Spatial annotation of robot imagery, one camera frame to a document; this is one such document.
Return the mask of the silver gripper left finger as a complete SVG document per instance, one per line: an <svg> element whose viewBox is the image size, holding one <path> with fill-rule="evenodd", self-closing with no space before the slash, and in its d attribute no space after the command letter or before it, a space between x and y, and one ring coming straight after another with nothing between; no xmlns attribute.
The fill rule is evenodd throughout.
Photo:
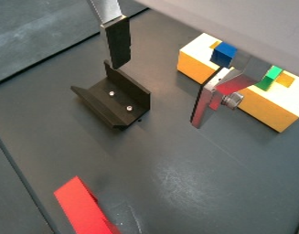
<svg viewBox="0 0 299 234"><path fill-rule="evenodd" d="M117 0L86 0L86 2L100 21L110 67L117 69L130 60L129 18L121 13Z"/></svg>

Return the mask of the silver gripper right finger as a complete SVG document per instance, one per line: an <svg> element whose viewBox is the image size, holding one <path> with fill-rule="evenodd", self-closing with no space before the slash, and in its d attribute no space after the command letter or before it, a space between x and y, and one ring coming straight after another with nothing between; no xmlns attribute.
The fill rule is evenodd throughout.
<svg viewBox="0 0 299 234"><path fill-rule="evenodd" d="M241 96L235 92L259 81L255 71L256 64L255 57L235 58L231 68L217 67L209 73L201 83L193 104L191 124L195 128L201 126L208 106L216 110L221 102L229 108L235 108L240 103Z"/></svg>

